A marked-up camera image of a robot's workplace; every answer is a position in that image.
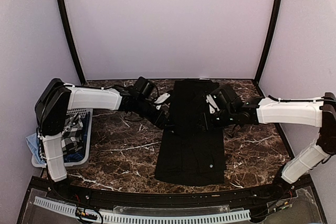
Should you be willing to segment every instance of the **white vented strip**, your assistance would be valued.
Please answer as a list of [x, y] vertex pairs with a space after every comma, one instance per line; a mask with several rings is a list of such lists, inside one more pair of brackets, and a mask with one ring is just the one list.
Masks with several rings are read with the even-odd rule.
[[[50, 199], [35, 197], [34, 205], [43, 207], [61, 215], [75, 218], [76, 206], [55, 202]], [[87, 210], [87, 213], [96, 215], [94, 211]], [[151, 217], [151, 216], [134, 216], [120, 215], [111, 212], [100, 211], [103, 216], [104, 223], [120, 223], [120, 224], [222, 224], [235, 223], [244, 220], [250, 220], [250, 211], [243, 210], [237, 212], [228, 212], [216, 215], [202, 216], [181, 216], [181, 217]]]

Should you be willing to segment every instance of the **white wall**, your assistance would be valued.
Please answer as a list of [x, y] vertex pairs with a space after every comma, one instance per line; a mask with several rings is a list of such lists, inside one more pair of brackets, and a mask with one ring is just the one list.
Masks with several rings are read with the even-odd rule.
[[0, 0], [0, 223], [16, 223], [31, 175], [25, 136], [48, 82], [78, 83], [56, 0]]
[[273, 0], [66, 0], [90, 79], [254, 78]]
[[[282, 0], [266, 69], [266, 94], [309, 98], [336, 93], [336, 0]], [[318, 129], [283, 125], [295, 154]], [[336, 223], [336, 158], [311, 172], [329, 223]]]

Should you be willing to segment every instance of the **folded black garment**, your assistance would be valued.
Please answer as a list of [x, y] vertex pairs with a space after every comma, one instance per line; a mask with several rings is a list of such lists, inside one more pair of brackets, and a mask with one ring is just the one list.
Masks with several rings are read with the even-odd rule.
[[209, 114], [205, 96], [219, 87], [210, 80], [176, 81], [169, 108], [174, 130], [164, 130], [155, 178], [163, 182], [205, 186], [224, 182], [221, 129], [204, 132], [202, 114]]

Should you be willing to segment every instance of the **laundry basket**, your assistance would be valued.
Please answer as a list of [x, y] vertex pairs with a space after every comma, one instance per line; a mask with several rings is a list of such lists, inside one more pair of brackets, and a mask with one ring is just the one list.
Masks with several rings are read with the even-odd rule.
[[[79, 113], [82, 118], [84, 118], [88, 113], [90, 113], [90, 119], [89, 119], [89, 124], [87, 125], [87, 139], [86, 139], [86, 148], [85, 148], [85, 156], [81, 161], [78, 162], [68, 162], [64, 163], [65, 167], [73, 167], [73, 166], [80, 166], [83, 165], [89, 158], [89, 153], [90, 153], [90, 138], [91, 138], [91, 126], [92, 126], [92, 112], [93, 109], [73, 109], [73, 110], [68, 110], [67, 115], [69, 114], [76, 114]], [[35, 167], [39, 168], [46, 168], [46, 164], [39, 164], [35, 160], [34, 156], [31, 157], [31, 163]]]

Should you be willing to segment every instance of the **brown marble surface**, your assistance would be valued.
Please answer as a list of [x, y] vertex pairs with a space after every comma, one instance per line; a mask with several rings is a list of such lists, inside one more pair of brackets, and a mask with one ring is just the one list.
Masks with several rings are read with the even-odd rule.
[[[213, 80], [229, 83], [244, 100], [258, 96], [249, 80]], [[174, 80], [153, 80], [160, 94], [173, 89]], [[134, 81], [89, 81], [88, 86], [128, 86]], [[68, 170], [72, 184], [130, 193], [205, 193], [269, 184], [279, 167], [290, 160], [273, 124], [244, 126], [230, 138], [224, 130], [225, 182], [191, 187], [154, 179], [162, 131], [146, 120], [129, 122], [124, 112], [94, 110], [89, 166]]]

